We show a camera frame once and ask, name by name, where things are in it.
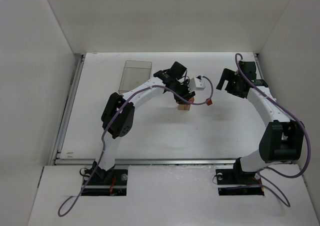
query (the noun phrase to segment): wooden block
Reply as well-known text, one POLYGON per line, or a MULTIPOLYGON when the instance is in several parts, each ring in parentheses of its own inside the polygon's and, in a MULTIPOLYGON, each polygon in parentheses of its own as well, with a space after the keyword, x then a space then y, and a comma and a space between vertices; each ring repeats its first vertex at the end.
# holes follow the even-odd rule
MULTIPOLYGON (((195 101, 195 98, 192 97, 189 99, 190 102, 194 102, 195 101)), ((190 110, 190 104, 179 104, 178 105, 178 110, 179 111, 189 111, 190 110)))

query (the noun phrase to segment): white enclosure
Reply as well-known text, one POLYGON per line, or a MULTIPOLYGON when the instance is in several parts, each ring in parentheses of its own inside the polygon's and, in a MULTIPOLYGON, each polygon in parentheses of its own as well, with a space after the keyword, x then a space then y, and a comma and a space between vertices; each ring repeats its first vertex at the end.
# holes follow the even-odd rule
POLYGON ((289 0, 49 0, 74 52, 259 52, 289 0))

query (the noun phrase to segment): white table surface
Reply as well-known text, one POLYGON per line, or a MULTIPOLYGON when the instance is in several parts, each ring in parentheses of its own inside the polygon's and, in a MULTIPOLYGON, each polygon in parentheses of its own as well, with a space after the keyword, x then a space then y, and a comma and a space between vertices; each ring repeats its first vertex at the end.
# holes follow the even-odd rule
MULTIPOLYGON (((286 174, 299 171, 296 165, 273 167, 286 174)), ((284 191, 291 203, 287 208, 267 190, 265 196, 219 196, 212 183, 215 169, 209 165, 131 166, 127 196, 81 196, 73 210, 60 218, 60 205, 80 190, 80 168, 44 168, 28 226, 319 225, 301 177, 262 172, 284 191)))
MULTIPOLYGON (((102 148, 101 115, 119 89, 126 60, 152 62, 152 73, 174 61, 190 77, 205 75, 217 86, 224 68, 236 70, 234 53, 87 53, 60 158, 95 158, 102 148)), ((252 53, 243 53, 254 61, 252 53)), ((195 101, 210 94, 209 84, 195 101)), ((265 126, 246 100, 215 90, 211 106, 178 111, 171 93, 148 101, 135 111, 133 128, 122 138, 118 159, 225 159, 250 154, 259 147, 265 126)))

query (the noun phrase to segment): cable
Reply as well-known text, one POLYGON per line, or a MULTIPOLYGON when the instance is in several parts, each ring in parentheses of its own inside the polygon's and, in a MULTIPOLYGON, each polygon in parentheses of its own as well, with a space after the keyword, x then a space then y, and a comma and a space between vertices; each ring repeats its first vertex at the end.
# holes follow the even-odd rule
POLYGON ((189 77, 189 76, 187 76, 187 75, 186 75, 185 77, 188 77, 188 85, 189 85, 189 83, 190 83, 190 77, 189 77))
POLYGON ((187 73, 188 73, 188 70, 185 71, 184 80, 186 80, 187 78, 187 73))
POLYGON ((263 184, 251 184, 251 185, 245 185, 245 186, 238 186, 238 187, 227 187, 227 189, 242 189, 242 188, 251 188, 251 187, 263 187, 268 189, 270 192, 273 193, 274 196, 276 196, 277 199, 279 199, 285 206, 287 207, 291 207, 291 204, 288 200, 288 198, 286 197, 286 195, 280 190, 280 188, 278 188, 274 183, 272 183, 271 181, 269 181, 273 186, 275 186, 277 188, 277 190, 282 194, 282 196, 284 197, 284 199, 286 201, 284 201, 282 198, 280 198, 280 196, 278 194, 276 194, 275 191, 273 191, 271 188, 269 188, 268 186, 265 186, 263 184))
POLYGON ((215 178, 218 179, 218 178, 217 178, 217 175, 213 176, 212 182, 213 182, 215 185, 218 185, 217 183, 215 183, 215 178))
POLYGON ((114 187, 114 185, 115 185, 115 183, 116 183, 116 180, 117 180, 117 178, 116 178, 116 176, 114 176, 114 177, 112 178, 112 184, 111 184, 111 186, 110 186, 110 188, 109 188, 110 196, 112 195, 113 187, 114 187))
POLYGON ((257 181, 259 184, 262 184, 261 180, 256 179, 255 177, 252 177, 252 179, 253 179, 254 181, 257 181))
POLYGON ((82 177, 88 177, 86 174, 86 171, 84 171, 84 173, 81 173, 81 170, 82 169, 85 169, 85 170, 89 170, 89 169, 87 169, 86 167, 82 167, 82 168, 80 168, 80 171, 79 171, 79 173, 80 173, 80 175, 82 176, 82 177))
POLYGON ((87 179, 87 181, 85 182, 85 184, 83 185, 83 187, 81 188, 79 194, 77 196, 70 196, 68 197, 62 204, 61 206, 59 207, 58 209, 58 216, 59 217, 63 217, 63 216, 66 216, 71 210, 72 208, 74 207, 74 205, 76 204, 76 202, 78 201, 79 197, 81 196, 81 194, 83 193, 85 187, 88 185, 88 183, 90 182, 91 178, 93 177, 93 175, 95 174, 101 160, 102 160, 102 157, 105 153, 105 150, 106 150, 106 142, 105 142, 105 134, 106 132, 109 130, 109 128, 111 127, 111 125, 113 124, 113 122, 115 121, 115 119, 117 118, 117 116, 120 114, 120 112, 123 110, 123 108, 132 100, 133 97, 135 97, 137 94, 141 93, 141 92, 144 92, 144 91, 147 91, 147 90, 150 90, 152 88, 164 88, 166 91, 170 91, 172 92, 175 96, 177 96, 179 99, 181 99, 183 102, 187 103, 187 104, 191 104, 191 105, 203 105, 203 104, 206 104, 209 100, 211 100, 211 97, 213 96, 214 94, 214 86, 211 82, 211 80, 206 77, 206 76, 203 76, 203 78, 207 79, 210 83, 210 86, 211 86, 211 94, 210 94, 210 97, 207 98, 204 102, 200 102, 200 103, 195 103, 195 102, 190 102, 190 101, 187 101, 186 99, 182 98, 178 93, 176 93, 175 91, 171 90, 170 88, 167 88, 165 86, 161 86, 161 85, 153 85, 153 86, 150 86, 150 87, 146 87, 146 88, 143 88, 139 91, 136 91, 135 93, 133 93, 124 103, 123 105, 119 108, 119 110, 115 113, 115 115, 113 116, 113 118, 110 120, 110 122, 108 123, 108 125, 106 126, 102 136, 101 136, 101 141, 102 141, 102 151, 101 151, 101 155, 99 157, 99 160, 95 166, 95 168, 93 169, 92 173, 90 174, 89 178, 87 179), (75 200, 73 201, 73 203, 71 204, 70 208, 65 212, 65 213, 62 213, 61 214, 61 209, 63 208, 63 206, 66 204, 66 202, 68 202, 71 198, 75 197, 75 200))
POLYGON ((310 139, 309 139, 309 136, 308 136, 308 133, 306 132, 306 129, 304 127, 304 125, 300 122, 300 120, 294 116, 288 109, 286 109, 285 107, 283 107, 282 105, 280 105, 278 102, 274 101, 273 99, 271 99, 267 94, 265 94, 263 91, 261 91, 256 85, 254 85, 246 76, 245 74, 243 73, 243 71, 241 70, 240 68, 240 65, 239 65, 239 62, 238 62, 238 56, 241 57, 241 59, 243 60, 243 56, 240 54, 240 53, 236 53, 235 56, 234 56, 234 60, 235 60, 235 64, 236 64, 236 67, 238 68, 238 72, 240 72, 240 74, 242 75, 242 77, 246 80, 246 82, 252 86, 254 89, 256 89, 261 95, 263 95, 264 97, 266 97, 272 104, 276 105, 277 107, 279 107, 280 109, 282 109, 286 114, 288 114, 291 118, 293 118, 298 126, 301 128, 301 130, 303 131, 304 133, 304 137, 305 137, 305 140, 306 140, 306 147, 307 147, 307 156, 306 156, 306 161, 305 161, 305 164, 303 166, 303 168, 301 169, 301 171, 299 173, 297 173, 296 175, 292 175, 292 176, 289 176, 289 175, 285 175, 277 170, 275 170, 274 168, 272 167, 266 167, 267 169, 270 169, 272 170, 273 172, 283 176, 283 177, 286 177, 286 178, 297 178, 299 176, 301 176, 305 171, 306 169, 308 168, 308 165, 310 163, 310 159, 311 159, 311 144, 310 144, 310 139))

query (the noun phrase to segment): red wire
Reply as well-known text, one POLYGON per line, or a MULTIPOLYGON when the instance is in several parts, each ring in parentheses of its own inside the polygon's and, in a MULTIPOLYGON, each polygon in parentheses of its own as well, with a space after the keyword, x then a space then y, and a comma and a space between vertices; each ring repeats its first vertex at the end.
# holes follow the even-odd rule
POLYGON ((259 179, 256 179, 255 177, 252 177, 252 179, 257 181, 259 184, 261 184, 261 181, 259 179))
POLYGON ((114 177, 112 178, 112 184, 111 184, 111 186, 110 186, 110 188, 109 188, 109 190, 110 190, 110 196, 111 196, 111 194, 112 194, 113 187, 114 187, 114 185, 115 185, 115 183, 116 183, 116 180, 117 180, 117 178, 116 178, 116 176, 114 176, 114 177))

